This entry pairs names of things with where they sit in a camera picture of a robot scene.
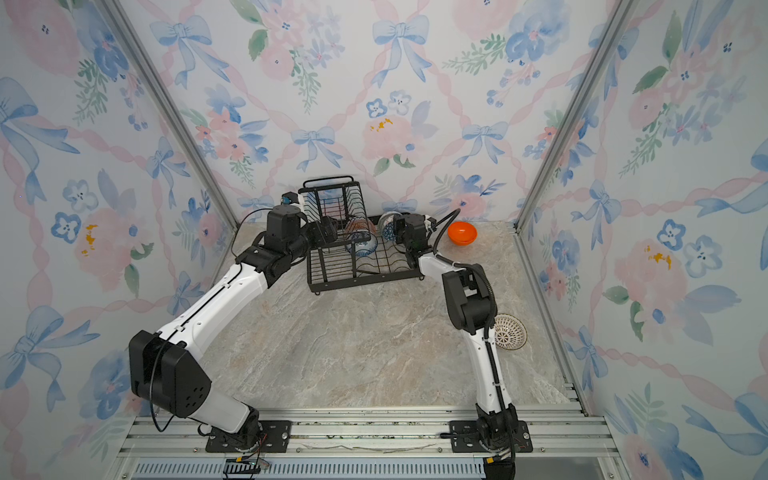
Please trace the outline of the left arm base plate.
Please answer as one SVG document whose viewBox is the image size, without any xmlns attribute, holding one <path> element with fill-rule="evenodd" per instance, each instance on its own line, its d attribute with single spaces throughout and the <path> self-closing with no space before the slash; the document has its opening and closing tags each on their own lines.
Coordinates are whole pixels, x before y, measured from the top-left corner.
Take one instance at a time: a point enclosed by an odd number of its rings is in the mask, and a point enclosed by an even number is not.
<svg viewBox="0 0 768 480">
<path fill-rule="evenodd" d="M 207 453 L 286 453 L 293 423 L 290 420 L 259 420 L 240 431 L 227 433 L 213 427 L 207 435 Z"/>
</svg>

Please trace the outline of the black wire dish rack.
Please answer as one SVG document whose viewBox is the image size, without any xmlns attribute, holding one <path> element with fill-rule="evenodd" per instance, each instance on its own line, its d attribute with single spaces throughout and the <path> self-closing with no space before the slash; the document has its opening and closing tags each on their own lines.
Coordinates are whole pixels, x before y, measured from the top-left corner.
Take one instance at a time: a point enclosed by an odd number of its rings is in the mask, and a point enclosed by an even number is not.
<svg viewBox="0 0 768 480">
<path fill-rule="evenodd" d="M 306 261 L 314 294 L 420 276 L 394 240 L 384 236 L 379 218 L 368 215 L 361 184 L 352 176 L 306 180 L 299 195 L 309 219 L 328 217 L 337 233 L 335 241 L 311 251 Z"/>
</svg>

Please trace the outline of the red patterned bowl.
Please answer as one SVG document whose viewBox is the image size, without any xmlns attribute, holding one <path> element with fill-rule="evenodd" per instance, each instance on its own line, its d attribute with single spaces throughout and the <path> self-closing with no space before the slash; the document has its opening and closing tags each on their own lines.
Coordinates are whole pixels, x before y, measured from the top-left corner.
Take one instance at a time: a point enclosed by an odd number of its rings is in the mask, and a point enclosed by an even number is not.
<svg viewBox="0 0 768 480">
<path fill-rule="evenodd" d="M 354 234 L 376 235 L 376 225 L 368 218 L 353 218 L 345 227 L 345 233 L 349 236 Z"/>
</svg>

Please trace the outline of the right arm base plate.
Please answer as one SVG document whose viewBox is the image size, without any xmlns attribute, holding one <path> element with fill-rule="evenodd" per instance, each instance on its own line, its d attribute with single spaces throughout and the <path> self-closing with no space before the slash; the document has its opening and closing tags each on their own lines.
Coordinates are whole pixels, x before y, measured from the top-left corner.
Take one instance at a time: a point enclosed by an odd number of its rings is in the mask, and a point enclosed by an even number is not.
<svg viewBox="0 0 768 480">
<path fill-rule="evenodd" d="M 448 422 L 448 431 L 440 434 L 447 439 L 453 453 L 504 453 L 513 446 L 515 453 L 532 453 L 534 450 L 531 434 L 526 422 L 519 420 L 512 429 L 493 431 L 490 427 L 480 427 L 479 421 L 452 420 Z"/>
</svg>

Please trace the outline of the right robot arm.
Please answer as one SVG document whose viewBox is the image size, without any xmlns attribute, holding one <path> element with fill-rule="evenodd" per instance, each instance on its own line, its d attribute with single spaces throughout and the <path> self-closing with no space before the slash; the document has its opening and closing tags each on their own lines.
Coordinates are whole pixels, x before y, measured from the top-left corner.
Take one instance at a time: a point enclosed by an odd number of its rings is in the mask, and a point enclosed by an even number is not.
<svg viewBox="0 0 768 480">
<path fill-rule="evenodd" d="M 479 264 L 451 260 L 438 244 L 459 214 L 442 220 L 414 214 L 395 214 L 395 243 L 404 248 L 408 265 L 441 284 L 452 326 L 462 334 L 476 380 L 477 431 L 489 451 L 515 452 L 513 435 L 519 427 L 517 411 L 507 393 L 496 346 L 495 293 Z"/>
</svg>

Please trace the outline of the beige lattice bowl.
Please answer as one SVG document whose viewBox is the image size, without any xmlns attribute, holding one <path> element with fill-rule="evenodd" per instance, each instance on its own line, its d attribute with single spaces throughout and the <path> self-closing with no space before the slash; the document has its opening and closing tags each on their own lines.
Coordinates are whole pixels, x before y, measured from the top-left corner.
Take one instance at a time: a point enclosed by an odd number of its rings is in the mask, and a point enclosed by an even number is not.
<svg viewBox="0 0 768 480">
<path fill-rule="evenodd" d="M 527 340 L 527 330 L 517 317 L 511 314 L 498 314 L 495 317 L 495 341 L 498 348 L 508 351 L 520 350 Z"/>
</svg>

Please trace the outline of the green patterned bowl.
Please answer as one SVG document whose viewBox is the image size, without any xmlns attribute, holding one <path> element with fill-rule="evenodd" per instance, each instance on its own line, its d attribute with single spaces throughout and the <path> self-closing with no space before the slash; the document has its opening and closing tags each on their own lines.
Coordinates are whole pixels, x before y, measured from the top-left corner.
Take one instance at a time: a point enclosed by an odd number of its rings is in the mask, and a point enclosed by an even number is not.
<svg viewBox="0 0 768 480">
<path fill-rule="evenodd" d="M 389 211 L 379 218 L 377 229 L 381 238 L 390 243 L 396 242 L 395 222 L 401 216 L 399 212 Z"/>
</svg>

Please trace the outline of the white blue floral bowl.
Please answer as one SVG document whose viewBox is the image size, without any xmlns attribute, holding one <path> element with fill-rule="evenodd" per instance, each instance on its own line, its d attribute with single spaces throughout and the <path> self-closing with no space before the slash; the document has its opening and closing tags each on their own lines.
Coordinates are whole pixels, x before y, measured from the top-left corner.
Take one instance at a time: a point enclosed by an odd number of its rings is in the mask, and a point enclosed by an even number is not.
<svg viewBox="0 0 768 480">
<path fill-rule="evenodd" d="M 354 234 L 352 240 L 352 251 L 357 258 L 368 257 L 374 254 L 378 248 L 376 236 Z"/>
</svg>

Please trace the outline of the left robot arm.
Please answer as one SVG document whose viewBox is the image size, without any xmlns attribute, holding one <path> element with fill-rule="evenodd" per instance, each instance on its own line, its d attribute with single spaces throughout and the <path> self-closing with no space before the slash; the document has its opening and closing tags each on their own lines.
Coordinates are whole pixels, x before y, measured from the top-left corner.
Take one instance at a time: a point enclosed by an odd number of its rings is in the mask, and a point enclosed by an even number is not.
<svg viewBox="0 0 768 480">
<path fill-rule="evenodd" d="M 129 342 L 130 389 L 178 418 L 207 425 L 212 435 L 241 451 L 262 437 L 259 412 L 217 391 L 200 361 L 224 328 L 311 251 L 338 238 L 337 220 L 312 220 L 297 205 L 267 213 L 265 231 L 237 254 L 224 276 L 200 299 L 154 333 Z"/>
</svg>

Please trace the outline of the orange plastic bowl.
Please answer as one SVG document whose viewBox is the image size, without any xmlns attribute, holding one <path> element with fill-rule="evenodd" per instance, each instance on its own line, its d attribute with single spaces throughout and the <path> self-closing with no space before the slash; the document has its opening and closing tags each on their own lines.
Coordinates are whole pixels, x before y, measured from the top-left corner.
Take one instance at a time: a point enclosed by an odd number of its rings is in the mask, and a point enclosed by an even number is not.
<svg viewBox="0 0 768 480">
<path fill-rule="evenodd" d="M 477 236 L 476 227 L 468 222 L 456 221 L 448 227 L 448 237 L 457 246 L 468 246 Z"/>
</svg>

